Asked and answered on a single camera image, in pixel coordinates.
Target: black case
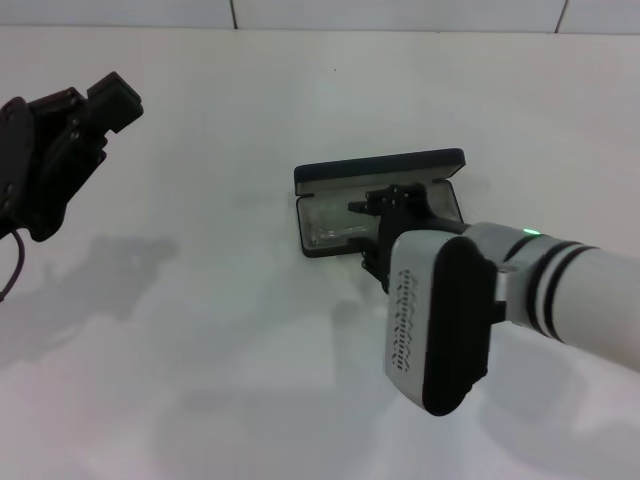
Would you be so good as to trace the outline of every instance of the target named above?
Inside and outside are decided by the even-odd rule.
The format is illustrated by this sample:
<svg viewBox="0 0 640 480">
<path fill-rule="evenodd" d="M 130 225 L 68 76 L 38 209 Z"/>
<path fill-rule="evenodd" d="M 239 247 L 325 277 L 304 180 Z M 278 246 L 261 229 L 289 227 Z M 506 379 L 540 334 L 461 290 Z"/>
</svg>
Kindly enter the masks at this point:
<svg viewBox="0 0 640 480">
<path fill-rule="evenodd" d="M 364 201 L 366 192 L 392 184 L 422 183 L 436 215 L 462 223 L 458 200 L 447 179 L 465 165 L 464 152 L 452 148 L 296 167 L 293 177 L 299 197 L 296 210 L 302 252 L 309 258 L 357 253 L 357 248 L 348 244 L 348 238 L 375 239 L 378 220 L 349 212 L 348 203 Z M 314 244 L 313 232 L 340 229 L 353 233 Z"/>
</svg>

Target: black cable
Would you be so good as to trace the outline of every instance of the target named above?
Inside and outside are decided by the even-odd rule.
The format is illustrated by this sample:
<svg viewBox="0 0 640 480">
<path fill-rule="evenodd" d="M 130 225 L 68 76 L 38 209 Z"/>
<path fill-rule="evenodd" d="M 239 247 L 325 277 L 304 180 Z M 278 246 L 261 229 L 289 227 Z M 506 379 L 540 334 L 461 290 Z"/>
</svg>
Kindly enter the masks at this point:
<svg viewBox="0 0 640 480">
<path fill-rule="evenodd" d="M 22 267 L 24 267 L 24 258 L 25 258 L 24 242 L 22 241 L 22 238 L 20 237 L 20 235 L 16 230 L 12 231 L 11 235 L 13 235 L 13 238 L 16 239 L 16 242 L 18 244 L 18 264 L 16 265 L 16 268 L 13 271 L 11 278 L 9 278 L 7 285 L 0 292 L 0 302 L 4 301 L 5 297 L 9 294 L 13 286 L 16 284 L 16 282 L 18 281 L 18 277 L 22 272 Z"/>
</svg>

